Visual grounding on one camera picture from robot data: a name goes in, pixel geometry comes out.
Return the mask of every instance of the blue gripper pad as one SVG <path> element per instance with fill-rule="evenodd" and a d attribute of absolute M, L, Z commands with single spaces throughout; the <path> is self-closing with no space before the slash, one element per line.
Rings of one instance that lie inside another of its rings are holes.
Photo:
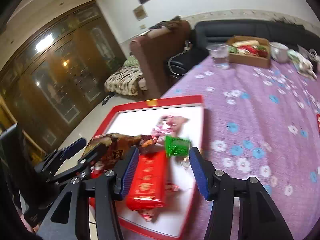
<path fill-rule="evenodd" d="M 193 175 L 196 178 L 200 194 L 204 196 L 205 200 L 209 198 L 208 178 L 203 170 L 203 158 L 197 147 L 192 147 L 189 151 L 190 165 Z"/>
<path fill-rule="evenodd" d="M 63 156 L 66 159 L 70 159 L 73 155 L 75 155 L 76 153 L 78 153 L 81 149 L 83 149 L 84 147 L 86 147 L 87 145 L 87 141 L 85 138 L 79 138 L 78 140 L 76 140 L 74 143 L 72 143 L 71 145 L 69 145 L 67 148 L 65 148 Z"/>
<path fill-rule="evenodd" d="M 137 169 L 138 161 L 139 161 L 139 150 L 138 148 L 135 148 L 132 158 L 127 166 L 127 169 L 125 170 L 121 178 L 121 190 L 119 192 L 119 195 L 121 196 L 122 199 L 124 199 L 129 193 L 131 182 L 133 180 L 134 173 Z"/>

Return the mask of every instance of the brown armchair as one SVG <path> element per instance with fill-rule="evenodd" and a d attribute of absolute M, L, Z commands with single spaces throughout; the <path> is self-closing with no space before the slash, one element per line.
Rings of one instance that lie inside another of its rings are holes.
<path fill-rule="evenodd" d="M 190 24 L 182 21 L 182 25 L 172 31 L 162 27 L 131 41 L 131 52 L 140 63 L 151 98 L 160 98 L 170 88 L 164 62 L 183 51 L 190 32 Z"/>

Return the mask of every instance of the red snack box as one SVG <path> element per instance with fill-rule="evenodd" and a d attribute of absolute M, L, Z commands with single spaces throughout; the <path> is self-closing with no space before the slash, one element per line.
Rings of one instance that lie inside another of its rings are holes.
<path fill-rule="evenodd" d="M 167 158 L 165 150 L 139 156 L 126 204 L 131 210 L 165 206 Z"/>

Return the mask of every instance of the tiled floor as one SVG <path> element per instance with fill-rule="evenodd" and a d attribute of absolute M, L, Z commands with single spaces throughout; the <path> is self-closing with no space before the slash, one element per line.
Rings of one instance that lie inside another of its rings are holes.
<path fill-rule="evenodd" d="M 122 98 L 120 96 L 113 96 L 104 106 L 100 103 L 95 109 L 93 109 L 87 116 L 82 120 L 82 122 L 70 133 L 70 135 L 61 144 L 60 148 L 69 146 L 74 141 L 78 140 L 80 137 L 86 138 L 87 142 L 94 135 L 98 127 L 100 126 L 103 119 L 110 112 L 110 110 L 117 105 L 131 103 L 134 100 L 127 98 Z M 60 169 L 57 171 L 61 173 L 67 169 L 72 168 L 76 165 L 77 161 L 80 159 L 84 149 L 78 152 L 69 160 L 66 160 Z M 95 223 L 95 219 L 92 213 L 89 211 L 89 221 Z M 90 236 L 91 240 L 97 240 L 97 229 L 94 224 L 90 223 Z"/>

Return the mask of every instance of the purple tablecloth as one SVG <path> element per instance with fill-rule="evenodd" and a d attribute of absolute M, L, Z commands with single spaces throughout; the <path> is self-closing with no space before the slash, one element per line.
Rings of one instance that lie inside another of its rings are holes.
<path fill-rule="evenodd" d="M 300 76 L 291 64 L 220 70 L 208 57 L 163 96 L 203 95 L 205 158 L 234 178 L 256 176 L 296 240 L 320 217 L 319 82 Z M 211 207 L 196 195 L 183 239 L 204 238 Z M 238 223 L 235 198 L 231 239 L 237 239 Z M 125 239 L 149 239 L 123 233 Z"/>

